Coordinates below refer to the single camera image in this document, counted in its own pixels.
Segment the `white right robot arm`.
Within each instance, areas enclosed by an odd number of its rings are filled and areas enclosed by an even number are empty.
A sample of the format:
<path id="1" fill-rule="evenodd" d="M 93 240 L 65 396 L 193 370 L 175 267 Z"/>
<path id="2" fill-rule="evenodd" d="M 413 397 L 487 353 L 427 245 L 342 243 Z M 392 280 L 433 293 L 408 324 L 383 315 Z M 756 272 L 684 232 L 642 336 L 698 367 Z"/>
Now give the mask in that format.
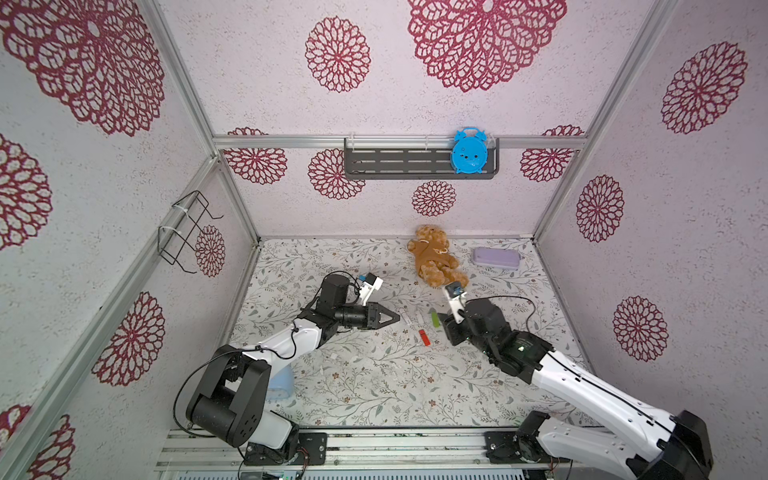
<path id="1" fill-rule="evenodd" d="M 444 289 L 450 305 L 439 320 L 452 345 L 469 342 L 503 373 L 566 401 L 601 430 L 530 412 L 511 442 L 488 457 L 528 463 L 579 462 L 621 479 L 706 479 L 714 461 L 706 423 L 684 410 L 673 415 L 640 401 L 580 367 L 541 337 L 514 330 L 492 298 L 469 299 L 457 283 Z"/>

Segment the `red usb drive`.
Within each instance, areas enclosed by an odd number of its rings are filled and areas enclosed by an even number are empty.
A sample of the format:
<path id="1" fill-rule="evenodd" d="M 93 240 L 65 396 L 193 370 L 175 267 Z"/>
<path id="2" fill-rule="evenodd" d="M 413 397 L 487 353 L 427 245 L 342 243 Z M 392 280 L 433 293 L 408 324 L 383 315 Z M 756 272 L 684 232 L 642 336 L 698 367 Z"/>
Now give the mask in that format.
<path id="1" fill-rule="evenodd" d="M 429 337 L 428 337 L 428 335 L 427 335 L 425 330 L 420 330 L 419 331 L 419 337 L 420 337 L 420 339 L 421 339 L 421 341 L 422 341 L 424 346 L 430 346 L 431 345 L 431 341 L 430 341 L 430 339 L 429 339 Z"/>

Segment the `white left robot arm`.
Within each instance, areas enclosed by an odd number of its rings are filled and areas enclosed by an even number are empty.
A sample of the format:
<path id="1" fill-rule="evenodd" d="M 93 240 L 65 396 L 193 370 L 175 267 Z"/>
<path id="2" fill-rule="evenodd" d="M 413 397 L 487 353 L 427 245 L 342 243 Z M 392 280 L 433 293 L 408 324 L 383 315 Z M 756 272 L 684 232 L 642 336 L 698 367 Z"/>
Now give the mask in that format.
<path id="1" fill-rule="evenodd" d="M 193 371 L 201 377 L 186 406 L 186 421 L 202 429 L 200 438 L 244 449 L 246 465 L 310 464 L 298 424 L 268 408 L 269 383 L 342 330 L 379 330 L 399 322 L 397 313 L 370 300 L 382 285 L 373 273 L 355 277 L 333 271 L 283 330 L 253 345 L 218 347 Z"/>

